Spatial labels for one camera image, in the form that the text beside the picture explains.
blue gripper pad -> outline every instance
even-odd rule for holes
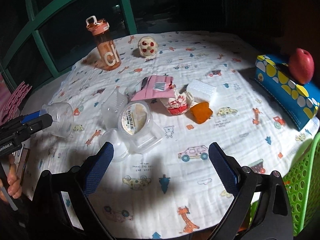
[[[95,156],[91,168],[84,176],[83,192],[86,197],[94,193],[102,180],[112,158],[113,158],[113,145],[106,142],[100,151]]]
[[[226,154],[216,142],[209,146],[209,159],[218,173],[226,191],[236,197],[239,193],[238,177],[229,166]]]

human hand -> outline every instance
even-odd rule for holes
[[[14,163],[14,156],[13,154],[9,155],[9,163],[10,163],[10,170],[9,170],[9,174],[8,174],[8,183],[9,183],[9,187],[8,187],[8,194],[10,196],[12,196],[14,199],[19,198],[21,196],[22,193],[22,187],[20,185],[20,179],[17,176],[17,167]],[[0,179],[0,187],[3,187],[3,183]],[[4,197],[2,191],[0,191],[0,198],[4,201],[4,202],[8,202],[7,199]]]

orange sponge piece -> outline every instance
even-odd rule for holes
[[[190,108],[190,112],[196,119],[197,124],[202,124],[207,121],[213,114],[212,110],[209,108],[208,102],[199,103]]]

white bottle handle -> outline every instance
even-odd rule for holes
[[[90,16],[88,19],[85,20],[87,26],[90,24],[90,23],[89,23],[89,20],[90,20],[90,19],[93,19],[94,25],[97,25],[97,24],[98,24],[97,18],[96,18],[94,15],[92,15],[92,16]]]

tablecloth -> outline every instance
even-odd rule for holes
[[[23,192],[32,199],[43,170],[66,172],[98,152],[105,132],[100,107],[116,87],[124,93],[133,81],[158,74],[174,77],[173,83],[182,89],[197,78],[217,87],[212,117],[198,125],[189,113],[172,116],[159,99],[149,100],[154,121],[164,132],[161,144],[144,155],[111,163],[89,196],[115,237],[172,238],[216,225],[233,200],[210,160],[201,155],[212,142],[255,172],[278,170],[285,175],[301,143],[316,134],[319,120],[315,117],[301,132],[296,130],[253,80],[259,52],[236,35],[145,34],[159,44],[158,53],[148,59],[137,52],[142,36],[115,40],[122,60],[116,70],[99,69],[97,49],[73,66],[51,103],[68,102],[75,126],[68,138],[45,132],[31,138]],[[68,194],[62,194],[73,225],[81,228]]]

